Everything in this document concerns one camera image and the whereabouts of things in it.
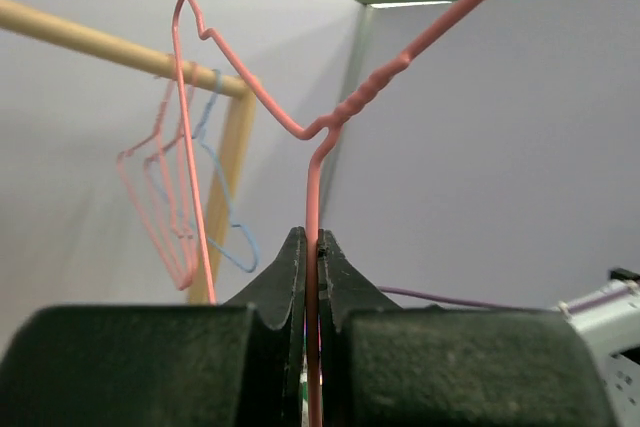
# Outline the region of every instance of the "blue wire hanger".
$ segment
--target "blue wire hanger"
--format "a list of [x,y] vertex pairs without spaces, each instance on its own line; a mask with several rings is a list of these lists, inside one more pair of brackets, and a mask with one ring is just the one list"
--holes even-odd
[[[236,267],[239,267],[241,270],[250,274],[256,270],[256,267],[260,262],[260,249],[258,248],[258,244],[256,243],[253,235],[251,234],[247,226],[245,226],[244,224],[238,223],[234,220],[233,203],[231,201],[231,194],[229,193],[229,185],[227,184],[227,179],[225,178],[224,171],[222,170],[222,166],[220,165],[220,159],[218,159],[218,156],[215,150],[205,142],[205,134],[207,133],[205,126],[209,120],[209,115],[211,114],[211,110],[213,109],[213,106],[216,103],[216,100],[218,98],[218,91],[220,90],[220,87],[222,84],[222,75],[220,74],[220,71],[214,70],[214,73],[216,74],[216,85],[213,89],[213,94],[211,95],[211,97],[209,98],[209,101],[205,105],[204,111],[202,112],[202,117],[200,117],[200,120],[196,124],[196,128],[194,129],[193,134],[191,135],[191,138],[194,140],[197,140],[200,147],[202,147],[205,151],[207,151],[207,153],[209,154],[209,157],[211,157],[211,160],[213,160],[216,172],[218,173],[218,179],[220,180],[220,184],[222,185],[224,200],[227,203],[229,225],[231,225],[232,229],[240,229],[242,231],[244,237],[247,239],[247,242],[249,243],[249,246],[251,247],[253,262],[251,263],[250,266],[247,266],[243,262],[236,259],[230,252],[225,250],[224,247],[222,247],[221,245],[218,245],[218,243],[215,240],[213,240],[211,237],[207,237],[207,242],[213,245],[222,255],[224,255],[227,259],[229,259],[229,261],[232,264],[234,264]],[[155,177],[153,176],[153,172],[151,172],[150,177],[151,177],[151,183],[153,184],[153,187],[162,196],[164,201],[168,203],[169,196],[167,195],[165,190],[162,188],[160,183],[155,179]],[[184,213],[181,211],[178,211],[178,216],[183,217]],[[191,222],[191,228],[194,230],[196,228],[193,222]]]

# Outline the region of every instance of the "white wall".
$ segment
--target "white wall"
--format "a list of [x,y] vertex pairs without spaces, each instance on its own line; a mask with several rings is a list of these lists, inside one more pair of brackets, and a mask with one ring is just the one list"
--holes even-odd
[[[445,8],[378,11],[363,78]],[[459,298],[637,271],[638,25],[640,0],[484,3],[349,123],[324,226],[375,283]]]
[[[16,1],[173,50],[176,0]],[[357,3],[198,2],[206,22],[299,122],[333,108]],[[233,73],[212,42],[196,39],[192,16],[182,19],[185,58]],[[117,152],[150,131],[164,81],[7,32],[0,32],[0,59],[0,350],[43,305],[182,301],[115,171]],[[196,109],[206,98],[198,97]],[[304,221],[306,165],[316,143],[301,145],[258,107],[236,207],[257,237],[264,266],[288,230]],[[175,103],[172,109],[177,112]],[[211,168],[199,160],[207,167],[201,177],[206,185]],[[229,245],[247,257],[239,237],[231,236]],[[250,280],[223,263],[219,297],[228,298]]]

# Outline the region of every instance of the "ceiling light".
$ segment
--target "ceiling light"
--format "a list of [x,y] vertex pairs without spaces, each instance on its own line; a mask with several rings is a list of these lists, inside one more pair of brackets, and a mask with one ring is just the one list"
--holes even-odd
[[391,2],[388,4],[371,4],[371,7],[374,9],[390,9],[392,7],[413,7],[416,5],[441,5],[450,3],[450,0],[430,0],[426,2]]

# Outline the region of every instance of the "wire hanger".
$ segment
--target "wire hanger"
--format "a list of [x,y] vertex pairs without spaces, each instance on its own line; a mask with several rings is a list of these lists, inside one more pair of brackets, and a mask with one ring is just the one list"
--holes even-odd
[[[227,179],[224,175],[224,170],[222,169],[222,165],[220,164],[220,159],[218,158],[218,155],[216,154],[215,149],[211,147],[209,144],[207,144],[205,141],[205,136],[207,133],[206,125],[207,125],[207,122],[209,121],[209,116],[211,115],[213,106],[215,105],[216,100],[218,99],[218,92],[222,84],[222,75],[220,71],[214,69],[214,72],[216,74],[216,85],[213,89],[213,93],[211,94],[211,97],[209,98],[209,100],[207,101],[207,104],[204,107],[200,120],[196,124],[193,134],[191,134],[191,138],[198,142],[198,145],[200,145],[200,147],[202,147],[207,152],[207,154],[209,154],[209,157],[211,157],[211,160],[213,161],[215,171],[218,174],[220,185],[222,186],[222,193],[224,195],[224,199],[227,204],[227,219],[229,221],[229,225],[231,226],[232,229],[240,229],[245,239],[249,243],[249,246],[251,247],[251,254],[252,254],[251,264],[247,265],[241,262],[240,260],[236,259],[236,257],[233,254],[231,254],[228,250],[226,250],[223,246],[219,245],[214,239],[212,239],[209,236],[207,236],[207,242],[209,242],[209,244],[211,244],[222,255],[224,255],[227,259],[229,259],[229,261],[232,264],[234,264],[236,267],[243,270],[244,272],[252,273],[256,270],[260,262],[260,249],[258,248],[258,244],[255,241],[255,238],[253,237],[253,235],[251,234],[249,228],[246,225],[234,220],[233,201],[231,199],[231,193],[229,192],[229,184],[227,183]],[[169,202],[169,197],[167,195],[167,192],[162,188],[162,186],[154,178],[152,172],[150,173],[149,180],[152,183],[153,188],[160,194],[160,196],[164,199],[164,201]],[[183,212],[184,211],[178,211],[177,212],[178,217],[184,218]],[[193,222],[190,222],[189,227],[190,229],[195,229],[195,224]]]
[[[185,2],[191,8],[195,16],[198,37],[201,40],[212,39],[222,51],[229,63],[238,72],[249,88],[253,91],[260,102],[271,113],[285,130],[299,140],[310,140],[321,130],[327,129],[328,133],[320,143],[309,162],[307,173],[307,205],[305,232],[307,235],[307,277],[305,286],[305,310],[307,318],[316,319],[318,317],[318,272],[317,272],[317,247],[318,247],[318,204],[320,193],[320,169],[322,161],[336,145],[340,138],[343,125],[354,115],[364,109],[382,89],[384,89],[393,78],[409,67],[427,47],[432,45],[451,27],[457,24],[464,16],[471,12],[483,0],[457,0],[447,9],[429,28],[416,37],[404,50],[394,59],[376,69],[361,85],[341,102],[333,112],[321,115],[308,127],[302,127],[296,123],[260,85],[258,79],[244,65],[240,58],[231,49],[224,38],[213,28],[205,27],[202,11],[195,0],[178,0],[174,9],[172,21],[172,34],[174,55],[176,59],[178,89],[180,90],[180,101],[182,111],[186,115],[186,100],[184,87],[184,74],[179,69],[182,61],[182,48],[180,45],[179,19],[180,12]],[[196,195],[197,179],[192,181],[194,190],[194,203],[199,201]],[[204,230],[201,217],[197,218],[198,229]],[[307,343],[307,361],[309,363],[309,421],[312,427],[322,426],[322,406],[320,400],[320,357],[318,350],[317,329],[308,329],[309,342]]]
[[[197,76],[196,67],[197,66],[194,66],[194,77]],[[182,143],[179,143],[179,140],[183,137],[183,128],[181,123],[179,123],[178,127],[176,128],[176,133],[174,138],[167,145],[165,146],[162,145],[162,132],[163,132],[164,118],[167,112],[169,99],[171,98],[175,84],[176,84],[176,81],[169,81],[167,83],[164,97],[162,99],[162,102],[160,103],[158,114],[156,116],[156,121],[154,123],[151,134],[141,142],[134,145],[133,147],[123,152],[120,152],[117,157],[116,165],[118,168],[118,173],[120,174],[120,177],[125,184],[129,197],[135,209],[138,211],[138,214],[142,220],[142,223],[145,229],[147,230],[147,233],[149,234],[151,241],[153,242],[154,246],[158,250],[163,263],[165,264],[169,274],[171,275],[171,278],[173,279],[176,287],[179,290],[184,290],[189,285],[191,285],[193,276],[197,268],[197,258],[194,255],[195,240],[193,238],[194,236],[189,228],[188,223],[186,223],[185,225],[185,223],[183,222],[183,225],[181,227],[178,226],[178,221],[177,221],[178,209],[175,205],[176,203],[173,195],[173,187],[172,187],[171,179],[168,172],[168,166],[166,164],[166,159],[164,156],[164,154],[173,145],[179,144],[179,148],[177,149],[178,171],[181,177],[181,197],[183,200],[183,211],[186,211],[186,209],[184,209],[184,205],[188,206],[189,190],[186,187],[186,175],[184,172],[184,165],[183,165],[184,164],[183,149],[185,147],[181,145]],[[187,109],[188,109],[188,104],[191,102],[191,99],[193,98],[194,91],[195,91],[195,87],[193,86],[190,87],[188,91],[188,95],[185,98],[185,100],[188,99],[188,101],[186,102]],[[151,142],[155,142],[157,152],[153,154],[151,157],[145,159],[144,161],[147,184],[149,185],[148,167],[151,162],[158,161],[162,167],[165,183],[168,185],[169,195],[167,195],[167,198],[170,204],[170,211],[171,211],[170,230],[173,231],[174,235],[176,235],[176,237],[178,237],[178,239],[180,240],[180,246],[182,248],[181,250],[182,250],[184,261],[180,260],[179,256],[176,253],[176,249],[170,239],[169,229],[167,228],[166,221],[162,218],[162,215],[160,214],[161,211],[158,205],[159,202],[158,202],[158,199],[156,198],[155,191],[153,189],[150,189],[151,198],[153,201],[153,208],[155,211],[156,224],[158,226],[158,230],[160,231],[159,235],[156,229],[153,227],[152,222],[149,218],[149,215],[147,215],[140,199],[138,198],[135,188],[133,187],[132,182],[129,180],[129,176],[127,175],[127,172],[125,169],[124,160],[126,158],[132,157],[137,150],[143,148],[144,146],[146,146]]]

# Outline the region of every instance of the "white electronic device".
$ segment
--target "white electronic device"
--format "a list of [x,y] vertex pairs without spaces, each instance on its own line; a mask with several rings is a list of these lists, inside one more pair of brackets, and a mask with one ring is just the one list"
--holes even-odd
[[558,306],[591,350],[620,427],[640,427],[640,286],[611,280]]

